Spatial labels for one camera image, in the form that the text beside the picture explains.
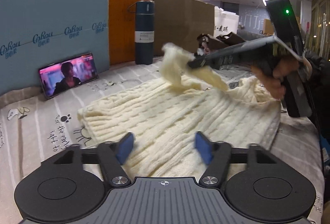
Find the person right hand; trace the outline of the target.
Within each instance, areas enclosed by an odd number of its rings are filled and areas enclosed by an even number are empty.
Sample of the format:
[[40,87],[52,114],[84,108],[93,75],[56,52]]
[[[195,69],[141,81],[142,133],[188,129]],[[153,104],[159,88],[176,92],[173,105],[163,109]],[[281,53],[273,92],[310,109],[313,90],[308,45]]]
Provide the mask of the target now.
[[274,68],[272,76],[267,76],[263,71],[255,66],[251,67],[251,71],[258,80],[263,84],[267,91],[274,99],[283,99],[286,88],[281,85],[281,79],[299,68],[299,62],[293,56],[283,57]]

